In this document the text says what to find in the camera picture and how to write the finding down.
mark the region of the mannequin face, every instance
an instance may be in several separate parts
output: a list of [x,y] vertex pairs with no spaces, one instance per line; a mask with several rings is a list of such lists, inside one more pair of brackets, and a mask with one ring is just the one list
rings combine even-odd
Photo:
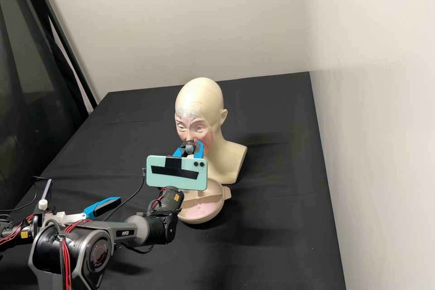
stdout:
[[208,122],[199,115],[175,114],[175,126],[182,141],[200,140],[206,154],[213,144],[213,130]]

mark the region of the smartphone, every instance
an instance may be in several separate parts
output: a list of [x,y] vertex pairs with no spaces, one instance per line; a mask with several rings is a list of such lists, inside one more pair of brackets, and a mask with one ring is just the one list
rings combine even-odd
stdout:
[[179,189],[207,188],[207,161],[201,158],[149,155],[146,158],[146,184]]

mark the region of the bowl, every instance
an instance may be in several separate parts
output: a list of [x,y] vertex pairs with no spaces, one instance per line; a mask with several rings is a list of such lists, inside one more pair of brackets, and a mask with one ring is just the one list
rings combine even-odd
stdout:
[[184,201],[178,218],[188,224],[201,224],[210,221],[219,214],[223,204],[231,198],[228,187],[213,179],[207,180],[204,191],[183,190]]

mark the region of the cable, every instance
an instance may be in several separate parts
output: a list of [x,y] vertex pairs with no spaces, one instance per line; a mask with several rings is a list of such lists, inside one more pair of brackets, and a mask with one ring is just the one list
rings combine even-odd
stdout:
[[57,222],[56,220],[53,220],[53,219],[49,219],[49,220],[45,223],[45,225],[48,225],[49,222],[53,222],[54,227],[56,228],[58,234],[60,234],[60,233],[62,232],[61,229],[60,229],[60,224],[59,224],[59,222]]
[[62,284],[63,284],[63,290],[67,290],[67,282],[66,282],[66,265],[65,265],[65,250],[63,248],[63,237],[60,237],[58,235],[59,239],[59,257],[60,257],[60,275],[62,276]]
[[147,251],[140,251],[139,249],[130,247],[129,245],[126,245],[125,243],[121,242],[121,245],[123,245],[125,248],[127,248],[128,250],[134,251],[138,254],[148,254],[150,251],[153,250],[154,245],[151,245],[151,247],[147,250]]
[[14,222],[14,219],[9,214],[0,214],[0,224],[9,225]]
[[19,208],[0,210],[0,212],[15,212],[15,211],[21,210],[22,208],[28,207],[29,205],[32,205],[33,202],[35,201],[37,195],[38,195],[38,191],[36,189],[36,182],[33,183],[33,187],[35,188],[35,196],[33,197],[32,201],[30,203],[27,203],[27,204],[25,204],[23,206],[20,206]]
[[0,239],[0,245],[3,245],[3,244],[5,244],[5,243],[7,243],[7,242],[10,242],[11,240],[14,240],[15,237],[16,237],[17,235],[19,235],[19,233],[21,232],[21,226],[22,226],[22,225],[23,225],[23,223],[20,222],[20,223],[17,225],[17,228],[15,229],[14,232],[12,232],[12,233],[11,233],[10,235],[8,235],[7,237]]
[[71,261],[69,257],[69,250],[66,240],[62,242],[63,261],[65,264],[65,287],[67,290],[71,289]]
[[76,226],[78,226],[82,222],[90,222],[90,221],[92,221],[92,220],[90,220],[90,219],[78,220],[78,221],[74,222],[73,224],[67,226],[65,228],[65,233],[70,233]]
[[166,211],[152,211],[145,214],[145,216],[168,216],[172,213],[180,213],[181,209],[176,210],[166,210]]
[[[36,179],[43,179],[43,180],[49,180],[49,179],[51,179],[51,178],[44,178],[44,177],[38,177],[38,176],[32,176],[32,177],[36,178]],[[23,209],[25,207],[28,207],[29,205],[32,205],[34,203],[34,201],[36,200],[36,197],[38,196],[38,191],[36,189],[36,181],[33,183],[33,187],[35,188],[35,195],[34,195],[32,201],[30,203],[27,203],[27,204],[25,204],[23,206],[20,206],[19,208],[12,208],[12,209],[6,209],[6,210],[0,209],[0,212],[15,212],[15,211],[19,211],[19,210],[21,210],[21,209]]]
[[167,190],[166,187],[163,187],[163,188],[160,190],[159,198],[157,198],[156,200],[154,200],[153,202],[151,202],[151,203],[153,203],[153,207],[150,208],[150,206],[148,205],[148,212],[151,212],[151,211],[155,208],[155,206],[156,206],[157,204],[160,204],[160,206],[162,206],[162,203],[160,202],[160,200],[163,198],[162,192],[164,192],[165,190]]
[[140,190],[144,186],[144,183],[145,183],[145,174],[143,173],[142,183],[140,184],[140,187],[134,192],[134,194],[132,194],[129,198],[127,198],[123,203],[121,203],[117,207],[115,207],[115,209],[108,216],[106,216],[106,218],[103,221],[107,221],[108,218],[110,218],[113,213],[115,213],[120,207],[124,206],[124,204],[127,203],[130,199],[135,197],[137,195],[137,193],[140,192]]

